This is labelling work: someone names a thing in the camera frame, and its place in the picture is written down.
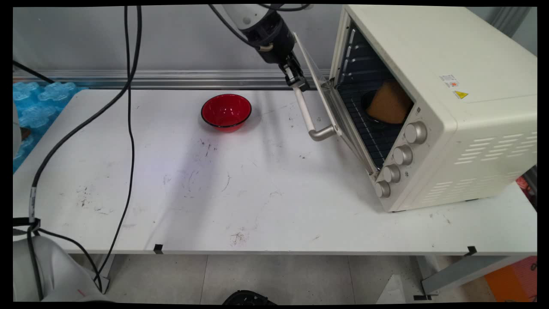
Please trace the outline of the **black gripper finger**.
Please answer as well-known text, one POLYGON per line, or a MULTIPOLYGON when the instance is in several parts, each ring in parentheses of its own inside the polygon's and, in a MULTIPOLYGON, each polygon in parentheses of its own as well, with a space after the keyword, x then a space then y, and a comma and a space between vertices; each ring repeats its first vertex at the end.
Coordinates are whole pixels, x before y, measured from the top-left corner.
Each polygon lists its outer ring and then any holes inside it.
MULTIPOLYGON (((296 55, 294 54, 293 51, 290 52, 290 54, 288 55, 288 61, 297 61, 298 59, 296 58, 296 55)), ((301 88, 300 88, 300 91, 301 92, 305 92, 305 91, 308 91, 310 90, 310 85, 309 83, 307 82, 304 74, 303 74, 303 71, 301 69, 301 88)))
POLYGON ((286 61, 279 64, 286 83, 290 88, 301 88, 301 66, 299 61, 286 61))

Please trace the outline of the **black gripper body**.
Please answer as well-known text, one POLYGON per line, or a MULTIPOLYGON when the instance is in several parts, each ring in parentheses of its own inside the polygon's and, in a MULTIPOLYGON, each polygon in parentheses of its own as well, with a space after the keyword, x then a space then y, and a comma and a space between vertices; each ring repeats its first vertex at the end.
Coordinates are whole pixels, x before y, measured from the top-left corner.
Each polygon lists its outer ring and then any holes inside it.
POLYGON ((265 15, 258 23, 248 28, 248 41, 270 51, 259 51, 259 56, 268 64, 285 65, 293 52, 295 40, 280 15, 265 15))

